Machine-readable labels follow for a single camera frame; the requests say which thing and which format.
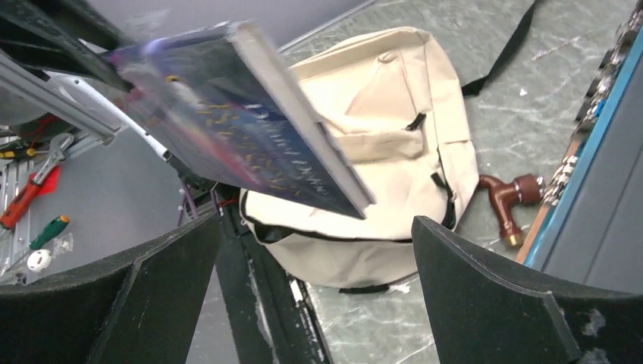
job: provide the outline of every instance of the table surface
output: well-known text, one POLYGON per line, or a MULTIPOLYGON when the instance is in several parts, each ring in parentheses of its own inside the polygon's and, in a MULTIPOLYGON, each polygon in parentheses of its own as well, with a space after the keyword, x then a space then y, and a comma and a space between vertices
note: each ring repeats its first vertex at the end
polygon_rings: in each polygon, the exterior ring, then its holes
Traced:
MULTIPOLYGON (((291 62, 339 41, 391 27, 431 32, 450 57, 461 83, 485 74, 513 32, 529 0, 380 0, 288 49, 291 62)), ((550 177, 566 149, 572 123, 603 54, 635 0, 546 0, 536 11, 522 51, 506 73, 466 100, 481 173, 503 180, 527 173, 550 177)), ((515 208, 528 229, 537 208, 515 208)), ((513 259, 497 238, 497 221, 484 193, 476 193, 456 232, 513 259)), ((310 286, 310 295, 337 364, 437 363, 417 275, 387 293, 340 294, 310 286)))

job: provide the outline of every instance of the green handle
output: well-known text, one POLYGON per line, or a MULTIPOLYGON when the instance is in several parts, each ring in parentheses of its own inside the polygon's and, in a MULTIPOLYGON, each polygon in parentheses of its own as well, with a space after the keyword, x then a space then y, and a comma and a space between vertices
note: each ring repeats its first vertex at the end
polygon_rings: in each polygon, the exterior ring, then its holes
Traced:
POLYGON ((47 244, 51 239, 60 235, 60 233, 67 227, 69 224, 69 218, 67 216, 58 216, 50 223, 48 223, 38 237, 34 240, 31 240, 29 243, 29 248, 31 250, 42 249, 45 244, 47 244))

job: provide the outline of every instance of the green screwdriver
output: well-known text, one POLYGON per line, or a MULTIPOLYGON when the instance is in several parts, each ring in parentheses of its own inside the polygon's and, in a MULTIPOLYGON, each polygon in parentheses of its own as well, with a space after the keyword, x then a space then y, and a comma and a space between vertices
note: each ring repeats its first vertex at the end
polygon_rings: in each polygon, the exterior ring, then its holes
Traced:
POLYGON ((45 244, 47 244, 53 238, 60 235, 60 233, 63 232, 63 230, 67 227, 67 225, 69 225, 69 218, 64 215, 60 215, 57 218, 53 219, 51 222, 49 222, 45 226, 45 228, 42 229, 40 234, 38 234, 38 237, 36 237, 36 239, 34 240, 31 240, 31 243, 29 243, 29 249, 27 250, 27 252, 24 253, 20 258, 18 258, 14 264, 12 264, 9 268, 6 269, 6 271, 10 271, 16 265, 20 264, 20 262, 22 262, 22 259, 24 259, 29 254, 31 254, 31 252, 42 249, 42 247, 45 246, 45 244))

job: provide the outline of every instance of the pipe fitting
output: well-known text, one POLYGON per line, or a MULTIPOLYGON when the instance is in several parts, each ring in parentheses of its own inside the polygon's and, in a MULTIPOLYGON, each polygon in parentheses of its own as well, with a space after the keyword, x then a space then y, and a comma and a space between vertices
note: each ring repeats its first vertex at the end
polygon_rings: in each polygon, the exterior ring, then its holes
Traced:
POLYGON ((481 174, 478 187, 488 191, 489 202, 500 226, 500 238, 511 247, 521 246, 522 230, 513 220, 511 208, 516 204, 539 203, 544 196, 544 178, 525 174, 505 184, 496 177, 481 174))

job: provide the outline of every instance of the book cover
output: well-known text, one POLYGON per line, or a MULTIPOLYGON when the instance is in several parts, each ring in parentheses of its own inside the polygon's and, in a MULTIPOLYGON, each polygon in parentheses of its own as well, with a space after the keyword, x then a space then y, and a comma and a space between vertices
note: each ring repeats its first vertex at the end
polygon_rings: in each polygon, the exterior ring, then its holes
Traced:
POLYGON ((204 178, 363 218, 238 55, 233 32, 225 24, 113 51, 136 86, 132 119, 204 178))

